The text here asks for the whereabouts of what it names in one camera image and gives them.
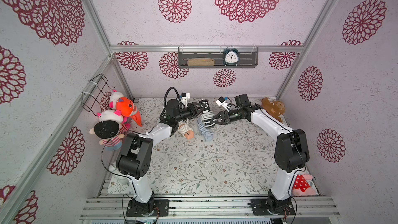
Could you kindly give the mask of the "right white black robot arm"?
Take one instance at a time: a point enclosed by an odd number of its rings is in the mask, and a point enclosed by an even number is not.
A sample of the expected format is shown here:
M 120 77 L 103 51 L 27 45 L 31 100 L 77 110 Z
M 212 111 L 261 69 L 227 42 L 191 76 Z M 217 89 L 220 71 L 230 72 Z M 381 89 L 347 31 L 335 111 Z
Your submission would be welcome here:
M 235 98 L 236 109 L 229 109 L 227 98 L 216 100 L 225 110 L 215 114 L 211 122 L 228 125 L 234 121 L 246 119 L 265 131 L 276 142 L 274 159 L 278 166 L 277 176 L 271 188 L 271 197 L 284 201 L 291 197 L 291 190 L 296 176 L 306 171 L 309 150 L 306 134 L 301 129 L 292 129 L 272 117 L 258 104 L 253 105 L 246 94 Z

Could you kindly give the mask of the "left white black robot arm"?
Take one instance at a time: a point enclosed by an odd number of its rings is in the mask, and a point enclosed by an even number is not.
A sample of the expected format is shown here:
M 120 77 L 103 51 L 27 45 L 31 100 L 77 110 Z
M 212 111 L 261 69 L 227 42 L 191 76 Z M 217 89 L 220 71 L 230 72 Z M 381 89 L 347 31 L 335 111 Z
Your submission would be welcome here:
M 150 132 L 131 132 L 124 138 L 117 156 L 116 168 L 121 177 L 126 178 L 136 202 L 147 204 L 154 195 L 146 176 L 154 145 L 173 136 L 182 122 L 194 119 L 209 110 L 207 100 L 184 104 L 182 100 L 171 99 L 164 104 L 160 121 Z

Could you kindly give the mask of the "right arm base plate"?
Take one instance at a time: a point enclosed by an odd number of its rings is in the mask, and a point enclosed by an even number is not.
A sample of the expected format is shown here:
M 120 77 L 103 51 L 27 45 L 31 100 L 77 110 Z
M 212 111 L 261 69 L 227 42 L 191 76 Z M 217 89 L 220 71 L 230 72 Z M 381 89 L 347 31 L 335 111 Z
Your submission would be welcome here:
M 292 204 L 291 198 L 278 201 L 273 198 L 254 198 L 251 199 L 248 205 L 251 207 L 255 216 L 261 215 L 294 215 L 295 208 Z

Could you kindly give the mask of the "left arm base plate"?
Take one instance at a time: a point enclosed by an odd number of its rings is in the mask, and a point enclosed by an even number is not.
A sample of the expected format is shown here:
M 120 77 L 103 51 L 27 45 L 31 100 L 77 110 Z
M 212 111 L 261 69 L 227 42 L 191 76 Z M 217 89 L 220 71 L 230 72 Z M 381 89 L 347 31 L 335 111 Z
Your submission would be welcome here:
M 169 215 L 169 200 L 150 199 L 148 203 L 130 200 L 126 217 L 165 217 Z

